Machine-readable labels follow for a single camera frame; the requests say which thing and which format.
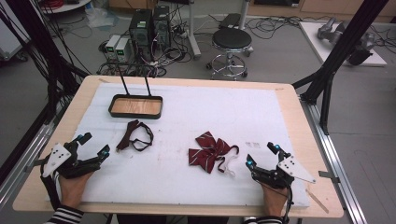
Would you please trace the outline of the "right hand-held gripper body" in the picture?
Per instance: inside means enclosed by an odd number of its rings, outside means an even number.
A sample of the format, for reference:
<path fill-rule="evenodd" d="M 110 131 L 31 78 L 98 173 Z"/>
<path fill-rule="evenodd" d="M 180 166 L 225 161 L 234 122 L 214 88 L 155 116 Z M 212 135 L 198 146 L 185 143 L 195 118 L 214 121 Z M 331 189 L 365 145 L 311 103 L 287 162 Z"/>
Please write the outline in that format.
<path fill-rule="evenodd" d="M 266 170 L 252 161 L 252 178 L 274 189 L 290 187 L 295 178 L 316 183 L 316 179 L 290 153 L 283 153 L 273 170 Z"/>

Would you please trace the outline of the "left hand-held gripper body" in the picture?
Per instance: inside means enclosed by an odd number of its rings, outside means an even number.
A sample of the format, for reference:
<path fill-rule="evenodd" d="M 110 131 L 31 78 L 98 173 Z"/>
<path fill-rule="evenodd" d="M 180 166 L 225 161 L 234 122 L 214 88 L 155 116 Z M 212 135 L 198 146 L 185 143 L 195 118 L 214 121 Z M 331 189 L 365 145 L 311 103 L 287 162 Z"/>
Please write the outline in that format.
<path fill-rule="evenodd" d="M 70 179 L 98 170 L 102 163 L 101 158 L 96 156 L 85 161 L 79 160 L 78 147 L 78 142 L 64 143 L 63 145 L 56 143 L 49 154 L 41 176 L 49 177 L 54 172 L 58 172 Z"/>

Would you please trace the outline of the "red striped bow tie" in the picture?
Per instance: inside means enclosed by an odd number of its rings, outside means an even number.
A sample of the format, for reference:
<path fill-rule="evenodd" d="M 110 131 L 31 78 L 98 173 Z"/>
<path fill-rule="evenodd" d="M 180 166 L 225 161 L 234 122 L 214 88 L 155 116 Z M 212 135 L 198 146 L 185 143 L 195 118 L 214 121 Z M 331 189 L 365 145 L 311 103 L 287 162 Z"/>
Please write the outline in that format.
<path fill-rule="evenodd" d="M 219 172 L 235 177 L 235 172 L 229 169 L 228 164 L 238 157 L 239 146 L 230 146 L 221 138 L 215 139 L 211 132 L 201 134 L 195 138 L 195 141 L 199 148 L 189 149 L 189 165 L 200 166 L 211 174 L 218 161 Z"/>

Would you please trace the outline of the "black tray stand with rods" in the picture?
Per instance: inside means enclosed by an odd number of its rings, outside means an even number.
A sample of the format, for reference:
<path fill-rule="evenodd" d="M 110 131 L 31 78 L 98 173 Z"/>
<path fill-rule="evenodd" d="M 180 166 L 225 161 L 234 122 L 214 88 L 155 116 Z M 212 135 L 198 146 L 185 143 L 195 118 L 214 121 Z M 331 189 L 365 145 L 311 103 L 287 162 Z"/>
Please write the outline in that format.
<path fill-rule="evenodd" d="M 134 95 L 129 93 L 124 72 L 120 67 L 116 68 L 120 72 L 120 79 L 125 90 L 124 94 L 115 94 L 109 105 L 108 112 L 113 118 L 133 118 L 133 119 L 159 119 L 163 111 L 163 98 L 151 93 L 148 76 L 144 75 L 147 95 Z"/>

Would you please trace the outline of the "person's right hand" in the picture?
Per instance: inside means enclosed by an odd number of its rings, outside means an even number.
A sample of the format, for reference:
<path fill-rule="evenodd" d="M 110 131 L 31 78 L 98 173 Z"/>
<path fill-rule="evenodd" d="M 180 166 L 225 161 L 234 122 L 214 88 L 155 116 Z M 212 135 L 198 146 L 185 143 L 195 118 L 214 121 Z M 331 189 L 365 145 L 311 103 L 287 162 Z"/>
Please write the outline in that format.
<path fill-rule="evenodd" d="M 280 217 L 284 204 L 288 199 L 288 190 L 273 189 L 266 184 L 262 184 L 262 191 L 264 214 L 273 217 Z"/>

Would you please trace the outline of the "person's left hand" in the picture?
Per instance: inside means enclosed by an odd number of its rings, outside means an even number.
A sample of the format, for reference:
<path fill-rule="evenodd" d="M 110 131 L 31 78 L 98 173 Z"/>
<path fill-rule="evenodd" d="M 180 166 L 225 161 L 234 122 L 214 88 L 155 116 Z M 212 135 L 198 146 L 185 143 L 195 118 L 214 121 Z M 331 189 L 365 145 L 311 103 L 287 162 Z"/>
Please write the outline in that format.
<path fill-rule="evenodd" d="M 87 181 L 91 176 L 92 173 L 71 179 L 60 176 L 59 182 L 62 194 L 61 204 L 72 208 L 78 208 L 81 203 L 81 198 Z"/>

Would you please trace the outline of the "grey metal clip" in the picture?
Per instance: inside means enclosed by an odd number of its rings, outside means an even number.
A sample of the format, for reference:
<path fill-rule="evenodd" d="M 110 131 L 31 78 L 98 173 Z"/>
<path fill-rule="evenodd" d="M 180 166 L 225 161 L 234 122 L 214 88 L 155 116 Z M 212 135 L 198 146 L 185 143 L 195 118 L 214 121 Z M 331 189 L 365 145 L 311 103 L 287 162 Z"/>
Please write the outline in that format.
<path fill-rule="evenodd" d="M 24 169 L 23 169 L 23 171 L 25 172 L 25 173 L 31 173 L 32 172 L 32 170 L 35 168 L 35 167 L 41 167 L 41 166 L 43 166 L 43 165 L 45 165 L 45 164 L 47 164 L 47 159 L 42 159 L 42 160 L 35 160 L 35 161 L 33 161 L 30 165 L 26 165 L 25 167 L 24 167 Z"/>
<path fill-rule="evenodd" d="M 337 184 L 340 182 L 340 178 L 335 176 L 333 173 L 331 172 L 324 172 L 324 171 L 319 171 L 318 175 L 320 177 L 324 177 L 324 178 L 329 178 L 334 184 Z"/>

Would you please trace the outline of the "thin wooden stick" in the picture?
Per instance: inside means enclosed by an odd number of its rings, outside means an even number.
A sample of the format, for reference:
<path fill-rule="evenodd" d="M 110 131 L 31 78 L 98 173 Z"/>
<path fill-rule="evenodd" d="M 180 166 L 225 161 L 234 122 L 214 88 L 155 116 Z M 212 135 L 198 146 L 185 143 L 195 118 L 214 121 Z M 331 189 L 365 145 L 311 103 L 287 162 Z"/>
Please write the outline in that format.
<path fill-rule="evenodd" d="M 329 214 L 329 209 L 324 205 L 324 203 L 309 189 L 305 190 L 306 193 L 311 197 L 311 199 L 326 213 Z"/>

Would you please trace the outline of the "white bench power supply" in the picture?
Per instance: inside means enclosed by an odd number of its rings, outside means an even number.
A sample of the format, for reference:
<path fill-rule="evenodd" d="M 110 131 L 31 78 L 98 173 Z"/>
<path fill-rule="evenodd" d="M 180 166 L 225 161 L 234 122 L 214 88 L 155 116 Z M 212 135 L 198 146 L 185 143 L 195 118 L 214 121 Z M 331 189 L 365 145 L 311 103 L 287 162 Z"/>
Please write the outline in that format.
<path fill-rule="evenodd" d="M 107 41 L 105 45 L 105 49 L 106 49 L 106 56 L 109 60 L 117 59 L 116 46 L 118 45 L 119 41 L 120 41 L 120 35 L 113 35 Z"/>
<path fill-rule="evenodd" d="M 117 58 L 122 63 L 128 63 L 131 56 L 129 39 L 122 37 L 116 46 Z"/>

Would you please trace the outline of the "white floor board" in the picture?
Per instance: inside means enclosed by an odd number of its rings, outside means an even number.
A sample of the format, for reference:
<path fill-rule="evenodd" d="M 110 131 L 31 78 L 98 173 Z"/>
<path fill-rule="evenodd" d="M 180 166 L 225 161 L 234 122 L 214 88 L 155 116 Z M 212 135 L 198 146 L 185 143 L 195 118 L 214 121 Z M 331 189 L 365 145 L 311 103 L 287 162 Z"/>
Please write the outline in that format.
<path fill-rule="evenodd" d="M 300 21 L 300 27 L 305 37 L 309 40 L 310 46 L 318 56 L 319 60 L 323 63 L 330 55 L 333 45 L 327 39 L 320 40 L 317 38 L 318 29 L 322 25 L 324 25 L 324 22 Z M 387 63 L 374 49 L 371 49 L 370 52 L 372 55 L 369 56 L 361 66 L 382 67 L 387 65 Z"/>

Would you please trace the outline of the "large black computer tower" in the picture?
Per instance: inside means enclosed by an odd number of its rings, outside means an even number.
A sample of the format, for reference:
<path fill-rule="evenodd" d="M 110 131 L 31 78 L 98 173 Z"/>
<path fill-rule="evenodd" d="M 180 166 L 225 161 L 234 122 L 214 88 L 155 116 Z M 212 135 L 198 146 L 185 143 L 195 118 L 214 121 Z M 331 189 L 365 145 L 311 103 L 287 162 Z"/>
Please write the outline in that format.
<path fill-rule="evenodd" d="M 153 59 L 151 44 L 154 37 L 152 10 L 137 9 L 129 25 L 129 33 L 133 43 L 134 52 L 142 49 L 150 59 Z"/>

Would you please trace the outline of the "clear plastic bag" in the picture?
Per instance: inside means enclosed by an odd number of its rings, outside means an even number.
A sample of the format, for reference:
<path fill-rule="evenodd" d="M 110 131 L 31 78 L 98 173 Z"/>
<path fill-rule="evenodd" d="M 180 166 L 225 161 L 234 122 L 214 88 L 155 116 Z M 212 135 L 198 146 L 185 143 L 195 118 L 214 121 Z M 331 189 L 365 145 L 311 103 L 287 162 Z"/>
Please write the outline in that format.
<path fill-rule="evenodd" d="M 119 18 L 112 12 L 104 8 L 90 7 L 85 9 L 88 19 L 88 26 L 91 28 L 99 28 L 105 26 L 115 26 Z"/>

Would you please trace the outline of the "black flat box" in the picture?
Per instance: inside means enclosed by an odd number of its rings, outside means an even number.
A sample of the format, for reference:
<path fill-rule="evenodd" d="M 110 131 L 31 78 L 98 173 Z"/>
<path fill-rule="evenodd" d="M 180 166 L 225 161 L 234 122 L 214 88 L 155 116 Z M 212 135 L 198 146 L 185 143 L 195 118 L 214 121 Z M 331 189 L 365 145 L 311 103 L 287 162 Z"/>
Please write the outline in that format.
<path fill-rule="evenodd" d="M 240 18 L 240 14 L 230 13 L 219 23 L 219 28 L 236 28 L 239 26 Z"/>

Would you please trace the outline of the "slim black computer tower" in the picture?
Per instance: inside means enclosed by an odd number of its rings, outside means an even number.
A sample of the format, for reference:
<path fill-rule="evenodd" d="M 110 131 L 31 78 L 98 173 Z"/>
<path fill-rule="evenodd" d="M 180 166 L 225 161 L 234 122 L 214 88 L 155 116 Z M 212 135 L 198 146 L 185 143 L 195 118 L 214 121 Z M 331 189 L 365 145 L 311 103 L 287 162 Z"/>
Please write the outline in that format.
<path fill-rule="evenodd" d="M 170 7 L 156 6 L 153 12 L 154 32 L 157 46 L 165 50 L 171 47 L 170 36 Z"/>

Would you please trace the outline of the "grey metal desk leg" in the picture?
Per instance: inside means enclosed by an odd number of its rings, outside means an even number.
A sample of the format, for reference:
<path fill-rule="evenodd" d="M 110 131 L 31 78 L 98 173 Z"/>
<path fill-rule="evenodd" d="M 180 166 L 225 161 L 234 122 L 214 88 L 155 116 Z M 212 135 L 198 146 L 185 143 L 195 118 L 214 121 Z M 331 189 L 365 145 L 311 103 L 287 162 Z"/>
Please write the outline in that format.
<path fill-rule="evenodd" d="M 199 60 L 202 56 L 202 53 L 199 49 L 197 40 L 194 35 L 194 0 L 188 0 L 189 2 L 189 29 L 188 29 L 188 39 L 190 41 L 191 50 L 192 50 L 192 58 L 194 60 Z"/>

